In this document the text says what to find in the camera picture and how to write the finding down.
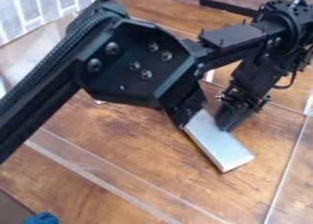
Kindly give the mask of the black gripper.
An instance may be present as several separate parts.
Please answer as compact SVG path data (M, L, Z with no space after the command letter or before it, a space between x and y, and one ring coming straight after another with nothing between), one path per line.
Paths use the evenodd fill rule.
M230 132L270 101L268 92L288 74L286 59L261 55L245 59L232 74L229 87L221 93L221 107L214 115L215 124Z

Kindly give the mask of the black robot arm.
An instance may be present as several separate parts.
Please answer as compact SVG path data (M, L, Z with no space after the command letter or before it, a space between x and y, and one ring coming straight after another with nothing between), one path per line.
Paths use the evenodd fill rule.
M195 40L134 20L115 0L95 0L0 98L0 164L78 91L99 101L161 110L182 128L206 106L205 73L236 63L214 116L218 128L230 132L264 108L280 79L294 77L312 60L306 0L270 0L250 21L203 31Z

